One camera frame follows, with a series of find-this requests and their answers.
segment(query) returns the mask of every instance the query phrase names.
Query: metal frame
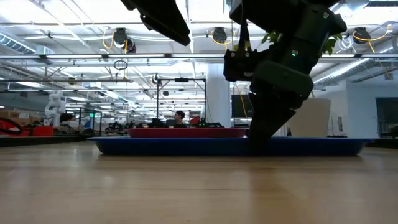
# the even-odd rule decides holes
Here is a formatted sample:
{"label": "metal frame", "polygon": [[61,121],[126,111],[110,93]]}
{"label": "metal frame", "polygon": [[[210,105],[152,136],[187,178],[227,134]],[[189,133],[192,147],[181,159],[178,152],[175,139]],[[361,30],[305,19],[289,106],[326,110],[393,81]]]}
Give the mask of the metal frame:
{"label": "metal frame", "polygon": [[[206,78],[160,78],[157,80],[157,84],[156,84],[156,118],[159,118],[159,91],[163,90],[163,88],[170,82],[181,82],[182,80],[184,81],[194,81],[201,90],[195,90],[195,91],[204,91],[205,92],[205,98],[204,99],[198,99],[198,101],[204,100],[204,104],[205,104],[205,119],[206,119],[206,106],[207,106],[207,83],[206,83]],[[166,83],[164,83],[162,85],[162,88],[159,88],[159,83],[161,81],[166,81]],[[205,83],[205,87],[202,88],[197,81],[203,81]]]}
{"label": "metal frame", "polygon": [[[224,54],[65,54],[65,55],[0,55],[1,60],[108,60],[108,59],[155,59],[155,58],[180,58],[180,59],[224,59]],[[398,58],[398,54],[323,54],[323,60],[344,59],[357,60],[360,58]]]}
{"label": "metal frame", "polygon": [[90,109],[86,109],[86,108],[79,108],[79,126],[81,124],[81,111],[82,109],[84,109],[85,112],[93,112],[94,116],[93,116],[93,123],[91,125],[91,128],[93,129],[93,131],[95,130],[95,114],[99,113],[99,135],[102,136],[102,111],[98,111],[98,110],[90,110]]}

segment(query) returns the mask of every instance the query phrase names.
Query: red object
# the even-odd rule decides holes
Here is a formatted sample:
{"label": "red object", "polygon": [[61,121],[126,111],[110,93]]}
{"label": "red object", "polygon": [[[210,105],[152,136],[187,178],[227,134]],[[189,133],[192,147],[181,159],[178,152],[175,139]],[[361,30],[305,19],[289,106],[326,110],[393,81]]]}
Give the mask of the red object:
{"label": "red object", "polygon": [[134,128],[128,129],[132,138],[243,138],[240,128]]}
{"label": "red object", "polygon": [[196,116],[194,118],[192,118],[192,120],[189,121],[190,124],[199,124],[200,122],[200,117]]}
{"label": "red object", "polygon": [[[28,137],[30,133],[30,128],[22,128],[21,134],[6,134],[0,131],[0,134],[7,135],[10,137]],[[54,128],[50,126],[38,126],[33,129],[32,136],[53,136]]]}
{"label": "red object", "polygon": [[33,136],[53,136],[54,127],[52,126],[38,126],[33,129]]}

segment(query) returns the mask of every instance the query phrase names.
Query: cable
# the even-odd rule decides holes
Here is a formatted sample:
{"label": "cable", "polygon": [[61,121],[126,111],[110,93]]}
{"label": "cable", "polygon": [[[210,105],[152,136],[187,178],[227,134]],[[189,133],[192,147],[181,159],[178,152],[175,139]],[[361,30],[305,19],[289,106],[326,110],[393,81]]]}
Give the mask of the cable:
{"label": "cable", "polygon": [[390,29],[390,26],[387,26],[387,30],[386,33],[384,35],[382,35],[381,37],[375,38],[375,39],[362,39],[360,37],[355,36],[356,31],[353,33],[353,36],[358,39],[358,40],[362,40],[362,41],[375,41],[375,40],[380,40],[381,38],[384,38],[387,34],[388,34],[388,30]]}
{"label": "cable", "polygon": [[112,42],[111,42],[111,46],[110,47],[108,47],[106,44],[105,44],[105,34],[106,34],[106,29],[104,30],[104,36],[103,36],[103,39],[102,39],[102,44],[104,45],[104,47],[106,47],[107,49],[111,49],[112,47],[113,47],[113,35],[114,35],[114,32],[112,33]]}
{"label": "cable", "polygon": [[212,40],[214,41],[214,43],[216,43],[216,44],[224,45],[224,46],[225,46],[225,50],[228,49],[227,45],[230,44],[230,43],[232,43],[232,40],[233,40],[234,37],[235,37],[235,33],[234,33],[234,35],[233,35],[231,41],[229,41],[228,43],[219,43],[219,42],[217,42],[217,41],[214,39],[213,33],[214,33],[214,31],[211,31],[211,32],[210,32],[211,39],[212,39]]}
{"label": "cable", "polygon": [[[374,51],[372,44],[371,44],[370,42],[368,42],[368,43],[369,43],[369,46],[371,46],[372,52],[375,54],[376,52]],[[390,80],[392,80],[392,77],[386,72],[386,68],[384,68],[383,64],[382,64],[380,61],[379,61],[379,64],[380,64],[380,66],[382,67],[382,69],[383,69],[384,73],[386,74],[386,76],[387,76]]]}
{"label": "cable", "polygon": [[[234,82],[234,85],[236,86],[236,89],[239,91],[238,86],[236,85],[236,82]],[[244,101],[243,101],[243,96],[242,93],[239,91],[239,95],[241,96],[241,101],[242,101],[242,107],[243,107],[243,112],[244,112],[244,117],[247,119],[248,114],[246,113],[246,107],[244,106]]]}

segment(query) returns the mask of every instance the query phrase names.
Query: white panel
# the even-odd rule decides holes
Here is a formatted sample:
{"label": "white panel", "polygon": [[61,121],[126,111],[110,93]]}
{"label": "white panel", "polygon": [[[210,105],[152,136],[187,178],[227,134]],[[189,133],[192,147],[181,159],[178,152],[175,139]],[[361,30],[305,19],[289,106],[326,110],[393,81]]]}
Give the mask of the white panel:
{"label": "white panel", "polygon": [[210,64],[207,73],[206,118],[211,123],[220,122],[226,128],[231,127],[231,93],[229,82],[223,75],[224,65]]}

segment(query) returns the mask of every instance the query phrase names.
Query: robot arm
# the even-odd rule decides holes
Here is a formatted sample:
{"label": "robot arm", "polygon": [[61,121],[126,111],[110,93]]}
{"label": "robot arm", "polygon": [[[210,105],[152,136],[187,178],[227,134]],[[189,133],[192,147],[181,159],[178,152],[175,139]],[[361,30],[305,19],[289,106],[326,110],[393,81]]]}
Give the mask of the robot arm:
{"label": "robot arm", "polygon": [[[129,10],[138,8],[147,27],[183,44],[189,30],[174,0],[122,0]],[[228,81],[251,81],[254,115],[251,147],[282,127],[311,94],[309,74],[322,56],[322,47],[333,34],[347,30],[340,15],[328,8],[338,0],[235,0],[230,18],[241,25],[239,49],[227,50],[224,76]],[[250,47],[247,20],[267,32],[277,31],[278,41],[263,52]]]}
{"label": "robot arm", "polygon": [[44,126],[59,126],[60,125],[60,115],[65,112],[65,102],[61,101],[63,95],[62,90],[54,90],[49,95],[49,103],[44,109]]}

